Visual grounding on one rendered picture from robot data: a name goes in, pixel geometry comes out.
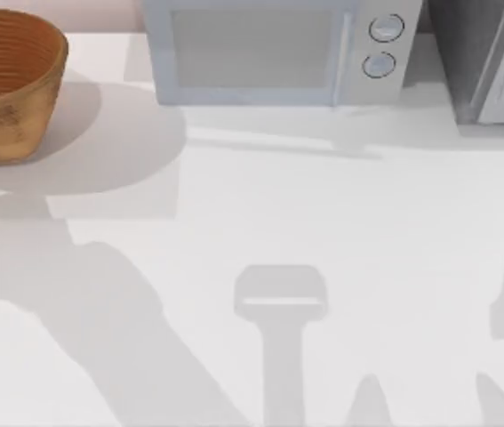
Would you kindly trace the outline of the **microwave oven door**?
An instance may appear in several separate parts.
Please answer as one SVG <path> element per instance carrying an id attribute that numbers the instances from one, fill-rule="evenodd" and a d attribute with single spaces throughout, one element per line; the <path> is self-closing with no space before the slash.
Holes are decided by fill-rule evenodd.
<path id="1" fill-rule="evenodd" d="M 339 102 L 357 0 L 142 0 L 163 105 Z"/>

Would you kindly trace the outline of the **round microwave knob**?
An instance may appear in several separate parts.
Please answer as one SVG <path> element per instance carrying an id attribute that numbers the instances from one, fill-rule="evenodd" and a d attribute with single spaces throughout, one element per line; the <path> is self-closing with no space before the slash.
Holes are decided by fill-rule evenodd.
<path id="1" fill-rule="evenodd" d="M 389 76 L 396 69 L 396 58 L 388 52 L 368 55 L 362 64 L 365 75 L 371 79 Z"/>
<path id="2" fill-rule="evenodd" d="M 397 14 L 375 18 L 369 26 L 369 35 L 377 43 L 391 43 L 404 32 L 404 20 Z"/>

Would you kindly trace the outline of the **pale microwave oven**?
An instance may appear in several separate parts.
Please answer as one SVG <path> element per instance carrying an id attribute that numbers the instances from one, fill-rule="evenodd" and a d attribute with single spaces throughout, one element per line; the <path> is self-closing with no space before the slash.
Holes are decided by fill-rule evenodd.
<path id="1" fill-rule="evenodd" d="M 401 92 L 423 0 L 357 0 L 358 9 L 348 36 L 344 73 L 336 105 L 384 105 L 396 101 Z M 380 16 L 397 14 L 404 20 L 404 32 L 391 43 L 377 43 L 369 35 L 371 22 Z M 371 79 L 362 70 L 371 54 L 388 52 L 396 58 L 396 69 L 389 76 Z"/>

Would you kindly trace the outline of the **brown woven basket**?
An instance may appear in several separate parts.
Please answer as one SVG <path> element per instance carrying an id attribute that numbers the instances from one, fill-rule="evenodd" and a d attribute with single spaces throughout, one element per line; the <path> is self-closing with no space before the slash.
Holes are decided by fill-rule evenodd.
<path id="1" fill-rule="evenodd" d="M 66 36 L 50 21 L 0 8 L 0 165 L 22 161 L 40 147 L 68 51 Z"/>

